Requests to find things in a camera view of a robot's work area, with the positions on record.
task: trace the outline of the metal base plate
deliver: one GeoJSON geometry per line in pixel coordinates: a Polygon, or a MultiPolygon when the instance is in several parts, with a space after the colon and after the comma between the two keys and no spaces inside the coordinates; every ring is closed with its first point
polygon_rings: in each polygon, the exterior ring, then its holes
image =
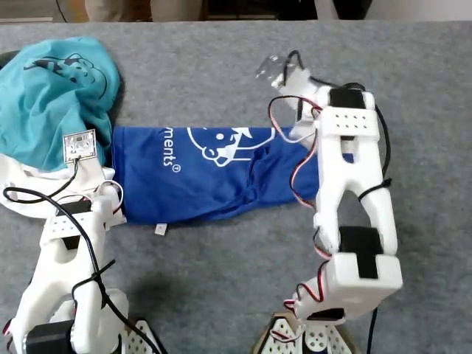
{"type": "MultiPolygon", "coordinates": [[[[156,339],[154,338],[153,331],[150,329],[146,321],[139,320],[136,323],[136,327],[144,332],[145,335],[159,348],[156,339]]],[[[125,351],[122,351],[122,354],[153,354],[149,345],[133,331],[128,333],[128,339],[123,343],[123,346],[125,347],[125,351]]]]}
{"type": "Polygon", "coordinates": [[[278,313],[272,319],[255,344],[252,354],[357,354],[360,353],[349,334],[342,326],[310,324],[305,327],[297,340],[282,343],[271,336],[270,331],[295,338],[300,332],[299,325],[291,313],[278,313]]]}

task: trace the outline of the cable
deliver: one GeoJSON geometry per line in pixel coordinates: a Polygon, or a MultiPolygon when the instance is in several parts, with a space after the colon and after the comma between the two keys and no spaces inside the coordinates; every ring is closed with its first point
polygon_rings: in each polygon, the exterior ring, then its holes
{"type": "Polygon", "coordinates": [[[68,23],[64,13],[62,12],[62,9],[60,8],[59,0],[56,0],[56,5],[58,6],[58,10],[59,10],[60,15],[62,16],[62,19],[64,20],[64,22],[68,23]]]}
{"type": "Polygon", "coordinates": [[[277,97],[274,97],[269,103],[268,103],[268,106],[267,106],[267,114],[268,114],[268,117],[270,118],[271,120],[271,124],[272,126],[275,128],[275,130],[277,131],[277,133],[282,137],[282,139],[284,139],[285,142],[288,142],[289,144],[296,144],[296,143],[299,143],[301,142],[303,139],[306,139],[308,138],[309,136],[312,136],[315,134],[315,132],[313,133],[309,133],[299,139],[296,139],[296,140],[292,140],[290,138],[288,138],[282,131],[279,123],[277,122],[277,120],[275,119],[274,117],[274,114],[272,112],[272,105],[274,104],[275,101],[277,100],[284,100],[284,99],[287,99],[287,98],[297,98],[298,100],[301,100],[303,102],[306,102],[308,103],[309,105],[311,105],[312,107],[312,114],[313,114],[313,109],[320,112],[321,111],[321,108],[315,104],[315,102],[313,102],[312,100],[309,100],[308,98],[306,97],[302,97],[302,96],[295,96],[295,95],[291,95],[291,94],[287,94],[287,95],[283,95],[283,96],[277,96],[277,97]]]}
{"type": "Polygon", "coordinates": [[[28,190],[26,188],[20,188],[20,187],[7,187],[3,190],[3,195],[6,199],[8,199],[9,201],[13,201],[13,202],[15,202],[15,200],[12,199],[9,196],[9,194],[8,194],[9,192],[21,192],[21,193],[34,195],[36,197],[44,199],[45,201],[49,202],[54,207],[56,207],[56,209],[58,209],[60,212],[62,212],[74,224],[74,226],[77,228],[77,230],[79,231],[79,233],[82,235],[83,239],[86,242],[88,252],[90,254],[92,267],[94,269],[94,273],[91,275],[91,278],[93,278],[93,279],[88,278],[87,280],[83,280],[82,282],[80,282],[81,285],[86,284],[87,282],[92,281],[92,280],[97,282],[97,284],[99,285],[99,289],[100,289],[100,293],[102,295],[104,305],[108,305],[110,307],[110,309],[113,311],[113,313],[118,317],[118,319],[121,322],[123,322],[123,324],[125,326],[127,326],[133,332],[135,332],[139,337],[141,337],[141,339],[143,341],[145,341],[147,345],[150,346],[150,348],[152,349],[152,351],[155,354],[167,354],[167,351],[165,350],[165,348],[158,349],[157,346],[149,339],[149,337],[146,336],[146,334],[143,333],[140,329],[138,329],[129,319],[127,319],[119,311],[119,309],[115,306],[115,304],[111,301],[110,296],[106,293],[105,286],[103,285],[101,273],[103,273],[105,270],[110,268],[110,266],[113,265],[114,261],[110,262],[104,268],[100,269],[100,267],[98,265],[98,261],[97,261],[97,256],[95,255],[94,247],[91,244],[90,237],[87,235],[86,231],[83,229],[83,227],[77,221],[77,219],[70,212],[68,212],[67,209],[65,209],[61,204],[59,204],[57,201],[55,201],[54,199],[50,198],[48,195],[45,195],[41,192],[38,192],[38,191],[35,191],[35,190],[28,190]]]}
{"type": "Polygon", "coordinates": [[[298,338],[300,338],[303,334],[303,331],[294,337],[286,336],[285,334],[279,332],[278,330],[270,330],[269,334],[275,341],[279,341],[280,343],[283,343],[283,344],[289,344],[289,343],[294,343],[298,338]]]}
{"type": "Polygon", "coordinates": [[[372,318],[370,319],[370,327],[369,327],[369,338],[367,339],[367,354],[370,354],[370,350],[372,349],[372,341],[374,339],[374,329],[375,329],[375,320],[377,319],[377,312],[378,308],[375,308],[372,312],[372,318]]]}
{"type": "Polygon", "coordinates": [[[102,186],[105,183],[109,183],[109,184],[113,184],[113,185],[117,186],[119,191],[120,191],[118,206],[113,210],[113,213],[116,214],[118,212],[119,208],[121,208],[121,206],[123,204],[123,199],[125,197],[125,192],[123,191],[123,187],[121,186],[121,184],[119,184],[118,182],[116,182],[112,179],[106,179],[106,180],[100,182],[100,184],[97,186],[97,188],[95,188],[95,192],[100,193],[100,190],[101,190],[102,186]]]}
{"type": "Polygon", "coordinates": [[[305,164],[313,158],[316,152],[316,140],[318,139],[318,129],[315,130],[315,137],[313,138],[313,144],[311,145],[311,149],[308,151],[307,156],[305,156],[303,159],[300,160],[298,164],[296,164],[294,170],[290,174],[290,180],[289,180],[289,185],[292,193],[294,194],[295,198],[298,200],[298,202],[303,205],[304,207],[310,208],[315,210],[315,204],[311,203],[310,201],[307,201],[304,199],[296,190],[295,190],[295,179],[297,173],[302,169],[305,164]]]}
{"type": "Polygon", "coordinates": [[[302,70],[305,68],[303,66],[302,56],[300,55],[300,52],[298,50],[292,50],[290,53],[288,53],[287,59],[285,59],[285,63],[283,65],[283,85],[284,86],[287,84],[288,66],[290,65],[293,57],[296,57],[296,61],[298,63],[298,66],[302,70]]]}
{"type": "MultiPolygon", "coordinates": [[[[60,192],[63,192],[75,180],[75,177],[77,177],[77,171],[79,170],[79,163],[78,162],[79,162],[79,159],[74,160],[74,174],[72,175],[72,177],[65,184],[63,184],[63,186],[61,188],[59,188],[58,190],[56,190],[52,194],[46,195],[47,198],[55,197],[60,192]]],[[[40,203],[42,201],[47,201],[47,199],[45,199],[45,198],[38,198],[38,199],[32,199],[32,200],[13,199],[10,196],[8,196],[8,197],[5,196],[5,198],[7,198],[9,201],[14,201],[15,203],[20,203],[20,204],[36,204],[36,203],[40,203]]]]}

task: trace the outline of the teal cloth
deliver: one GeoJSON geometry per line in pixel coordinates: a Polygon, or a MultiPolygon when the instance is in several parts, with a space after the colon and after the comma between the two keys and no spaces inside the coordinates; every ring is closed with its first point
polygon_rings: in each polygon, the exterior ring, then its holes
{"type": "Polygon", "coordinates": [[[0,70],[0,153],[46,171],[65,167],[62,137],[95,129],[100,162],[111,146],[107,112],[119,72],[94,38],[43,41],[0,70]]]}

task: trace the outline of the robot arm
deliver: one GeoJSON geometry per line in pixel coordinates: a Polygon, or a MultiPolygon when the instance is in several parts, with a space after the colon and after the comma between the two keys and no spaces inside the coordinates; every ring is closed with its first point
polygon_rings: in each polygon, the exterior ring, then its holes
{"type": "Polygon", "coordinates": [[[372,94],[359,89],[317,86],[309,70],[269,57],[258,77],[267,79],[298,110],[292,139],[310,148],[316,139],[320,188],[313,217],[315,247],[326,258],[318,274],[297,286],[288,307],[302,322],[339,325],[375,309],[403,281],[396,258],[392,201],[378,149],[380,133],[372,94]],[[319,114],[313,115],[318,105],[319,114]],[[347,161],[343,154],[353,155],[347,161]],[[354,192],[371,227],[339,226],[345,191],[354,192]]]}
{"type": "Polygon", "coordinates": [[[30,205],[34,195],[40,198],[35,203],[48,201],[57,208],[44,224],[33,278],[4,329],[18,354],[126,354],[131,343],[139,353],[166,353],[145,321],[128,320],[126,295],[102,283],[101,273],[114,262],[104,264],[105,233],[125,218],[122,188],[105,180],[94,144],[93,131],[64,137],[65,161],[74,165],[80,194],[57,197],[64,186],[51,195],[19,187],[4,190],[12,203],[30,205]]]}

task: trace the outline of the gray carpet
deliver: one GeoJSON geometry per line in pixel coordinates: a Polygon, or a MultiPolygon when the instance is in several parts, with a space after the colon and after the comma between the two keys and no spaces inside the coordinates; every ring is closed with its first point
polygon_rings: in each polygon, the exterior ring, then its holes
{"type": "MultiPolygon", "coordinates": [[[[382,304],[373,352],[472,353],[472,24],[208,23],[0,27],[0,52],[94,35],[126,80],[120,125],[267,125],[262,59],[299,49],[314,75],[360,81],[389,123],[404,288],[382,304]]],[[[344,223],[365,224],[354,198],[344,223]]],[[[295,284],[312,277],[311,217],[297,205],[230,221],[120,226],[106,276],[170,353],[248,353],[295,284]]],[[[0,322],[15,314],[41,222],[0,209],[0,322]]],[[[364,351],[369,316],[348,324],[364,351]]]]}

